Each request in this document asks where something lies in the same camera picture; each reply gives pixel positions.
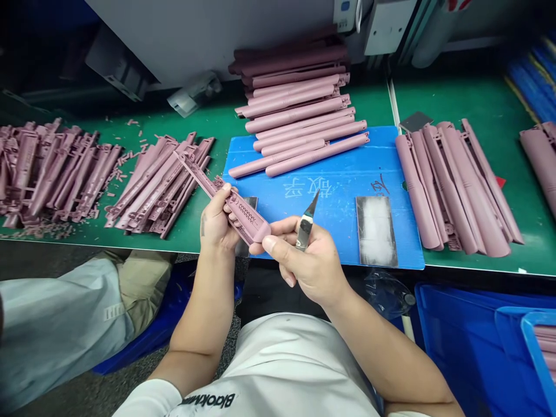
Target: green workbench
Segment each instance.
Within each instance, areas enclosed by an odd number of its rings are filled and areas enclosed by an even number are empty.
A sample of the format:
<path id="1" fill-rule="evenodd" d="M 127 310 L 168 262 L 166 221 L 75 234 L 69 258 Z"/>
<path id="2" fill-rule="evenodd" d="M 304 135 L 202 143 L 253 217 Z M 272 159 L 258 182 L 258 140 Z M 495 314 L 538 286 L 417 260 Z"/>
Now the green workbench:
<path id="1" fill-rule="evenodd" d="M 519 131 L 532 127 L 528 114 L 499 75 L 476 76 L 394 76 L 397 106 L 401 119 L 420 110 L 435 121 L 450 120 L 458 123 L 462 117 L 469 119 L 485 154 L 499 177 L 507 180 L 504 194 L 521 229 L 526 245 L 512 244 L 509 257 L 494 259 L 481 255 L 465 255 L 444 250 L 425 250 L 427 265 L 452 268 L 495 270 L 501 272 L 526 272 L 536 275 L 556 276 L 556 224 L 544 201 L 531 167 L 518 143 Z M 387 83 L 381 79 L 352 82 L 342 89 L 349 93 L 357 108 L 357 120 L 366 119 L 370 126 L 392 125 L 394 117 Z M 247 134 L 245 120 L 238 119 L 233 111 L 246 103 L 238 83 L 226 85 L 224 93 L 210 106 L 183 119 L 168 108 L 160 113 L 110 117 L 109 121 L 78 120 L 81 128 L 101 132 L 101 142 L 120 144 L 127 150 L 140 150 L 139 142 L 156 141 L 155 134 L 169 134 L 184 139 L 190 131 L 197 137 L 217 138 L 210 156 L 209 177 L 221 174 L 226 161 L 230 139 Z M 133 118 L 139 125 L 127 125 Z M 123 171 L 132 171 L 134 160 L 127 162 Z M 100 208 L 114 204 L 125 182 L 113 180 L 108 192 L 100 200 Z M 139 248 L 183 253 L 199 252 L 199 217 L 208 203 L 203 192 L 195 192 L 166 240 L 153 233 L 124 236 L 119 229 L 105 229 L 103 214 L 96 220 L 77 224 L 75 232 L 63 239 L 45 236 L 42 242 L 57 242 L 104 247 Z M 0 229 L 0 233 L 12 233 Z M 18 239 L 36 240 L 33 237 Z"/>

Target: hand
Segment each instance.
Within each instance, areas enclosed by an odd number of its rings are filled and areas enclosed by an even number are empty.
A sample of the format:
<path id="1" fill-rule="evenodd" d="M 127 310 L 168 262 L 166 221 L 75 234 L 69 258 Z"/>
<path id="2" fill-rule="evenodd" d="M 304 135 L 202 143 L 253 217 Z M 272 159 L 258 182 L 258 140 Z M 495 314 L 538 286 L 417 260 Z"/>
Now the hand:
<path id="1" fill-rule="evenodd" d="M 228 223 L 227 213 L 231 210 L 226 204 L 231 190 L 231 184 L 224 184 L 201 213 L 201 247 L 214 247 L 227 251 L 236 248 L 239 235 Z M 237 221 L 233 214 L 229 216 L 230 220 Z"/>
<path id="2" fill-rule="evenodd" d="M 295 248 L 301 217 L 292 216 L 270 225 L 272 235 L 262 245 L 254 243 L 249 251 L 264 251 L 278 261 L 282 278 L 290 287 L 299 281 L 301 289 L 321 306 L 333 304 L 349 288 L 342 271 L 336 245 L 327 230 L 314 224 L 306 251 Z"/>

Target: tattoo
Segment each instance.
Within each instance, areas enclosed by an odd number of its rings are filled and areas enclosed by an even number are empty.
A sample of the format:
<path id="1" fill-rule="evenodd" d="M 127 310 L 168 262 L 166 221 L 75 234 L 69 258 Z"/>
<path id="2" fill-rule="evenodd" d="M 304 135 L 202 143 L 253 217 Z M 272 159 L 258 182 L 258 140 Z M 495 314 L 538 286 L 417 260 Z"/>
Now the tattoo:
<path id="1" fill-rule="evenodd" d="M 201 236 L 204 236 L 204 222 L 207 219 L 207 215 L 203 213 L 201 216 Z"/>

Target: blue cutting mat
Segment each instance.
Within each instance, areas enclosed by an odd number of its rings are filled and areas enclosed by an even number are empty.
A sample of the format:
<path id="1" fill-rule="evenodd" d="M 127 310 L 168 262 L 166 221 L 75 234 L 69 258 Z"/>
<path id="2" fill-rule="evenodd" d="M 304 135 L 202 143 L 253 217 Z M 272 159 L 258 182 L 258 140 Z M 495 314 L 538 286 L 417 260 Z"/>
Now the blue cutting mat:
<path id="1" fill-rule="evenodd" d="M 253 150 L 254 136 L 233 137 L 223 178 L 242 196 L 259 198 L 257 211 L 270 223 L 290 215 L 302 215 L 320 188 L 314 221 L 328 229 L 343 264 L 360 265 L 357 234 L 357 196 L 385 195 L 390 198 L 398 267 L 424 269 L 425 259 L 411 209 L 404 190 L 404 173 L 394 141 L 394 126 L 371 127 L 370 143 L 321 160 L 306 167 L 269 178 L 265 172 L 234 180 L 228 170 L 259 159 Z M 261 258 L 269 258 L 265 253 Z"/>

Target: person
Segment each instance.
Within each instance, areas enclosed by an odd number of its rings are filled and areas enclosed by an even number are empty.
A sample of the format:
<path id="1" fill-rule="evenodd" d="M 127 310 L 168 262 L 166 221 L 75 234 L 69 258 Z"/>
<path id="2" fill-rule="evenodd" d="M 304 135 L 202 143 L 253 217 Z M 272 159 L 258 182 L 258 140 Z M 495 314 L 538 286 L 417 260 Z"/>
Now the person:
<path id="1" fill-rule="evenodd" d="M 330 234 L 315 224 L 307 250 L 295 248 L 299 217 L 273 223 L 272 236 L 250 252 L 268 252 L 287 283 L 281 287 L 299 291 L 285 298 L 318 306 L 323 318 L 288 311 L 242 318 L 235 356 L 211 382 L 234 310 L 239 237 L 228 225 L 228 216 L 237 222 L 225 204 L 230 192 L 225 184 L 202 212 L 193 291 L 168 352 L 114 417 L 463 416 L 434 363 L 351 288 Z M 246 286 L 250 280 L 258 279 L 248 276 Z M 261 307 L 276 306 L 273 297 L 248 298 Z"/>
<path id="2" fill-rule="evenodd" d="M 150 325 L 175 255 L 125 255 L 105 250 L 56 279 L 0 281 L 0 415 L 112 357 Z"/>

